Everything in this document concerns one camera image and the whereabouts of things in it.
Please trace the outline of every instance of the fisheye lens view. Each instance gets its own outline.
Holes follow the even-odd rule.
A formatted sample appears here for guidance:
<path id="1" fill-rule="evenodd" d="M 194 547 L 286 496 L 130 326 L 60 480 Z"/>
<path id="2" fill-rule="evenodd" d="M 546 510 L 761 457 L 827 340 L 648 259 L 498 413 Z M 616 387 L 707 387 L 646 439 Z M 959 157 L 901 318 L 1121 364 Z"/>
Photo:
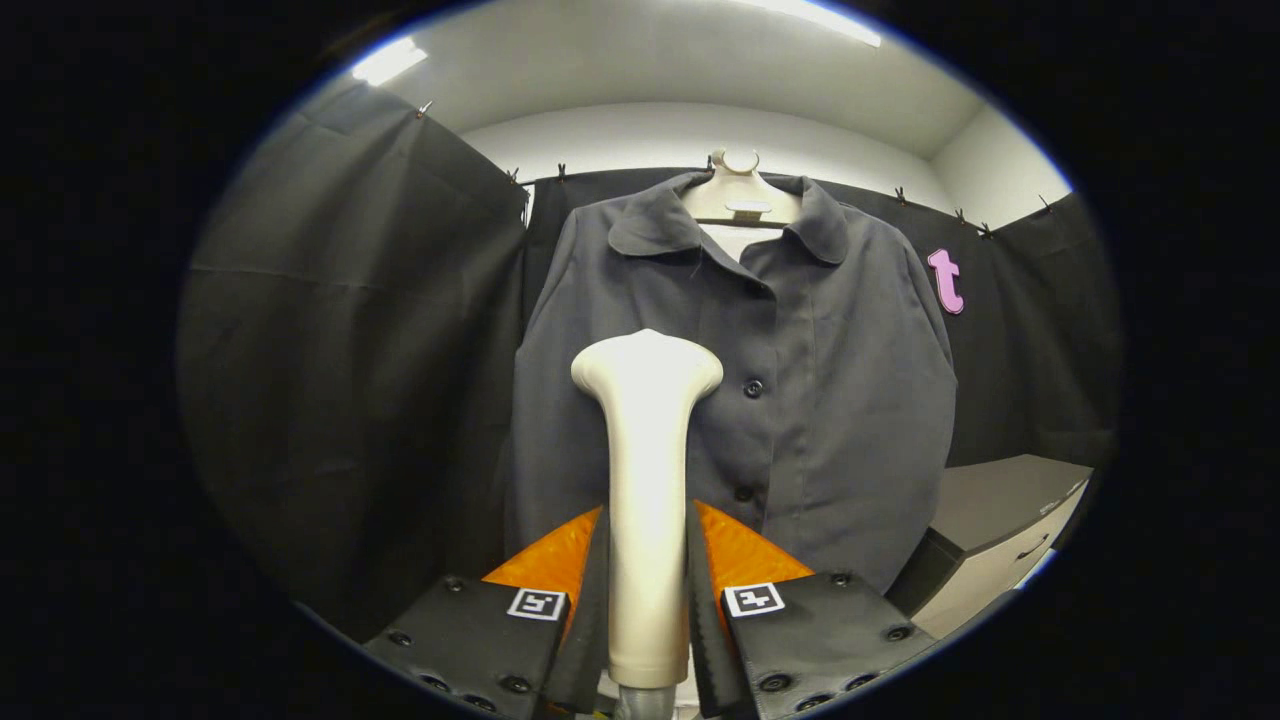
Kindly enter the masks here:
<path id="1" fill-rule="evenodd" d="M 803 0 L 366 44 L 261 119 L 187 265 L 204 489 L 460 710 L 856 703 L 1052 573 L 1117 450 L 1103 232 L 980 81 Z"/>

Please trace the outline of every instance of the screw hole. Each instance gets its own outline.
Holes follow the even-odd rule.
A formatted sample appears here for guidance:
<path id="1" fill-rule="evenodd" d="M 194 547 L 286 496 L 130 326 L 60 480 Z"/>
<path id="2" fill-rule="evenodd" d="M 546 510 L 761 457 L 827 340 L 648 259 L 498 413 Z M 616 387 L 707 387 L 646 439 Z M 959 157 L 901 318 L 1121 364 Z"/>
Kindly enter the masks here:
<path id="1" fill-rule="evenodd" d="M 470 702 L 471 705 L 479 707 L 480 710 L 488 710 L 489 712 L 494 712 L 497 710 L 492 702 L 480 696 L 468 694 L 462 700 Z"/>
<path id="2" fill-rule="evenodd" d="M 767 693 L 776 693 L 785 691 L 791 687 L 790 675 L 769 675 L 768 678 L 760 680 L 760 689 Z"/>
<path id="3" fill-rule="evenodd" d="M 517 678 L 515 675 L 508 675 L 503 678 L 502 687 L 517 694 L 524 694 L 530 691 L 529 680 L 524 678 Z"/>
<path id="4" fill-rule="evenodd" d="M 449 685 L 445 685 L 444 680 L 442 680 L 439 678 L 433 678 L 430 675 L 419 675 L 417 679 L 422 680 L 424 683 L 426 683 L 426 684 L 431 685 L 433 688 L 440 691 L 442 693 L 449 692 Z"/>
<path id="5" fill-rule="evenodd" d="M 906 639 L 909 637 L 911 637 L 911 626 L 910 625 L 899 625 L 896 628 L 890 628 L 890 630 L 887 633 L 884 633 L 884 639 L 887 639 L 891 643 Z"/>
<path id="6" fill-rule="evenodd" d="M 849 684 L 845 685 L 845 692 L 849 692 L 849 691 L 855 689 L 855 688 L 860 688 L 860 687 L 865 685 L 867 683 L 874 680 L 878 676 L 879 676 L 879 673 L 868 673 L 865 675 L 859 675 L 859 676 L 854 678 L 852 680 L 849 680 Z"/>
<path id="7" fill-rule="evenodd" d="M 809 710 L 810 707 L 817 707 L 817 706 L 827 702 L 828 700 L 831 700 L 829 694 L 819 694 L 819 696 L 810 697 L 809 700 L 806 700 L 806 701 L 804 701 L 804 702 L 801 702 L 800 705 L 796 706 L 796 712 L 804 712 L 805 710 Z"/>

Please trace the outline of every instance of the cabinet drawer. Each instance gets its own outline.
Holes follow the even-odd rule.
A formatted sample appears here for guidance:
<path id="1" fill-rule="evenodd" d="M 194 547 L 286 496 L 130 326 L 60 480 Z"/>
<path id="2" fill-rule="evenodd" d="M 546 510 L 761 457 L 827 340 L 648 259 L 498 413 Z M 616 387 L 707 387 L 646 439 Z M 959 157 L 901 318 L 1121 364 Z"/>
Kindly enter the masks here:
<path id="1" fill-rule="evenodd" d="M 1033 525 L 965 557 L 911 621 L 936 638 L 965 624 L 1030 571 L 1066 525 L 1082 495 L 1083 487 Z"/>

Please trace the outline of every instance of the black curtain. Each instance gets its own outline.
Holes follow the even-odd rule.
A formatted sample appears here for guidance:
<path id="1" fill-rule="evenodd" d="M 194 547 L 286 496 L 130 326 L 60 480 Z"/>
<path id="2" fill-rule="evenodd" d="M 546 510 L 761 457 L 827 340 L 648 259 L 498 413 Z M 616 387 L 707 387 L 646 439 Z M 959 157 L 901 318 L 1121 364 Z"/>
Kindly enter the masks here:
<path id="1" fill-rule="evenodd" d="M 699 169 L 604 170 L 536 181 L 525 240 L 522 324 L 575 208 Z M 1106 251 L 1076 193 L 987 233 L 905 199 L 814 182 L 840 202 L 902 231 L 927 269 L 938 250 L 959 266 L 955 283 L 964 309 L 943 314 L 959 380 L 948 466 L 1020 454 L 1092 468 L 1108 461 L 1119 414 L 1120 313 Z M 937 292 L 937 277 L 932 270 L 929 275 Z"/>
<path id="2" fill-rule="evenodd" d="M 178 338 L 187 434 L 236 534 L 366 639 L 502 561 L 526 193 L 364 83 L 285 117 L 211 213 Z"/>

